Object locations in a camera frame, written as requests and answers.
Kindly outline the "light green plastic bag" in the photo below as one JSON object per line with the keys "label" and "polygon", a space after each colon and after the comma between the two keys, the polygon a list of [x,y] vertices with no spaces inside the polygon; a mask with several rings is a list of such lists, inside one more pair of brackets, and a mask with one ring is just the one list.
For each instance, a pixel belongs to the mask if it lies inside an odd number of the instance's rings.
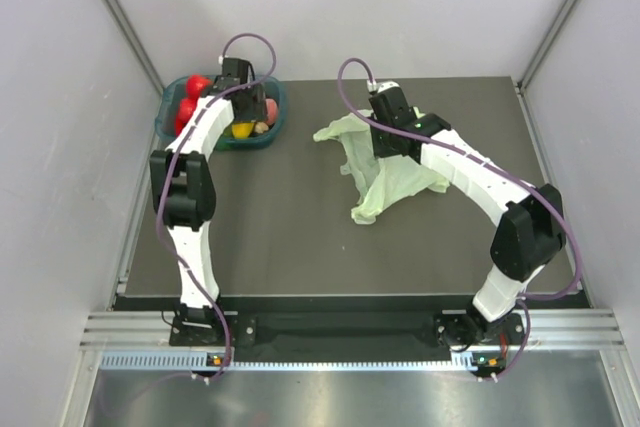
{"label": "light green plastic bag", "polygon": [[336,141],[341,144],[346,162],[340,167],[343,176],[354,180],[359,200],[351,209],[357,225],[371,225],[393,204],[424,190],[444,194],[450,182],[442,175],[403,156],[374,156],[371,127],[350,113],[313,134],[316,143]]}

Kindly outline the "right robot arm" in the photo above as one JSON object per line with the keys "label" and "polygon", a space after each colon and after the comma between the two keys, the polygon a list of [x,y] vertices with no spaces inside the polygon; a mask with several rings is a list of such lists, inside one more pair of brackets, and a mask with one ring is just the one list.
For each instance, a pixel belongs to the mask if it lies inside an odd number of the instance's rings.
{"label": "right robot arm", "polygon": [[492,267],[464,314],[445,321],[444,342],[467,348],[498,336],[529,283],[566,242],[557,218],[560,192],[550,184],[517,185],[496,172],[496,165],[471,148],[436,114],[420,116],[400,86],[371,83],[371,129],[377,156],[407,156],[443,176],[471,199],[495,225],[490,246]]}

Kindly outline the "yellow fake mango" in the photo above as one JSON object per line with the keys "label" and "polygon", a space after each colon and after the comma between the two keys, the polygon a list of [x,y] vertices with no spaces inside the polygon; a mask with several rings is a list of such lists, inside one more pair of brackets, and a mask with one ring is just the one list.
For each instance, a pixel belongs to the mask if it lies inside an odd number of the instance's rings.
{"label": "yellow fake mango", "polygon": [[254,126],[254,122],[233,123],[231,125],[231,134],[234,139],[247,139],[253,134]]}

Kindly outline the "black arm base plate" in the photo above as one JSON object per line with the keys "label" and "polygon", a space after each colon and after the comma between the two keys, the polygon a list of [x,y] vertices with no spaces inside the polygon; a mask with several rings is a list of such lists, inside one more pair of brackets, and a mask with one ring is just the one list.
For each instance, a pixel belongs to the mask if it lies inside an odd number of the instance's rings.
{"label": "black arm base plate", "polygon": [[474,345],[518,345],[525,329],[520,317],[510,314],[495,325],[478,327],[466,315],[443,312],[297,312],[239,313],[198,324],[176,319],[172,345],[224,345],[229,338],[237,349],[276,345],[298,352],[322,342],[345,350],[359,341],[402,341],[427,348]]}

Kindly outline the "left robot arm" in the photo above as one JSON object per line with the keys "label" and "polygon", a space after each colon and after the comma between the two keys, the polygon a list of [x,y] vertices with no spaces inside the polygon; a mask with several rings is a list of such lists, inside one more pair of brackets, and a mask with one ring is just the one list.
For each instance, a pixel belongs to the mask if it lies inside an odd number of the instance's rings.
{"label": "left robot arm", "polygon": [[158,232],[169,235],[169,250],[180,270],[172,345],[225,342],[227,321],[217,305],[220,289],[209,245],[217,202],[209,159],[227,128],[245,124],[251,130],[267,117],[266,94],[252,64],[223,57],[221,67],[214,79],[188,79],[174,120],[176,138],[149,159]]}

